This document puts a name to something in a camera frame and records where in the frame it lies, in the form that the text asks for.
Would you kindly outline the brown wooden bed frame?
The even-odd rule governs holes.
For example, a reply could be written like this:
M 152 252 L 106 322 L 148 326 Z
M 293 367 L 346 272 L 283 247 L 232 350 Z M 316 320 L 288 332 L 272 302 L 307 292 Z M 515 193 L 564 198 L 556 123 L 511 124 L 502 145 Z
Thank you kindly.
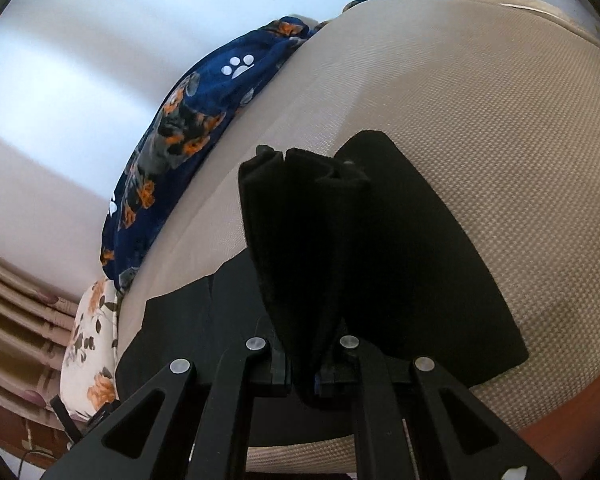
M 600 376 L 518 434 L 562 479 L 581 479 L 600 456 Z

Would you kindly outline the brown striped curtain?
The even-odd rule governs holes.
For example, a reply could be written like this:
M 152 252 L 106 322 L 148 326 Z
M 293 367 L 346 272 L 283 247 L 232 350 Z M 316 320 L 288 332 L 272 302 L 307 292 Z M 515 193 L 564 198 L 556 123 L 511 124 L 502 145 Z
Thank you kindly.
M 50 406 L 78 305 L 0 261 L 0 407 L 60 428 Z

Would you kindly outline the black pants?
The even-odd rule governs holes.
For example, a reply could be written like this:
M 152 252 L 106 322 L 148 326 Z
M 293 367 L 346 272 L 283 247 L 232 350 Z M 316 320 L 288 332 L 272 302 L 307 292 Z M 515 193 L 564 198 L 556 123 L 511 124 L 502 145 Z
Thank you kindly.
M 122 399 L 177 358 L 209 385 L 261 318 L 289 358 L 291 389 L 257 400 L 254 446 L 350 434 L 347 401 L 325 375 L 344 335 L 396 359 L 428 356 L 465 387 L 528 359 L 474 244 L 385 133 L 362 131 L 332 157 L 261 146 L 238 185 L 246 248 L 148 300 L 117 367 Z

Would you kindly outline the white floral pillow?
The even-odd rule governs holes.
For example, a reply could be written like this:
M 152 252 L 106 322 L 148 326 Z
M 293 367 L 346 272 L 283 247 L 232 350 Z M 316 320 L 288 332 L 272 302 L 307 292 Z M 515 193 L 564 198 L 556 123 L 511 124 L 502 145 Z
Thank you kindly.
M 86 422 L 117 399 L 119 299 L 102 278 L 84 292 L 60 370 L 59 396 L 70 416 Z

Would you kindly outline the navy dog print blanket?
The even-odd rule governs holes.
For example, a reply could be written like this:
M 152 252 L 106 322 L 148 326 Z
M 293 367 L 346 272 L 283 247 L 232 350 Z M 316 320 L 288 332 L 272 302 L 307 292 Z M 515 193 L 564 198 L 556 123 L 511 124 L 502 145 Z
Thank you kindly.
M 119 294 L 228 125 L 316 31 L 284 16 L 213 50 L 174 84 L 132 151 L 102 227 L 100 264 Z

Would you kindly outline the beige woven mattress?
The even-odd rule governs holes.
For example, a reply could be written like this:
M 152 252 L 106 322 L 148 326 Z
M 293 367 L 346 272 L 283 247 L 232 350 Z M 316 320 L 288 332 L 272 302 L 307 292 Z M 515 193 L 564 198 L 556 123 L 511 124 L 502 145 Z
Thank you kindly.
M 466 230 L 527 363 L 476 390 L 520 431 L 600 376 L 600 47 L 527 10 L 375 0 L 300 48 L 230 124 L 121 307 L 120 361 L 148 300 L 245 247 L 239 165 L 260 144 L 334 154 L 384 132 Z

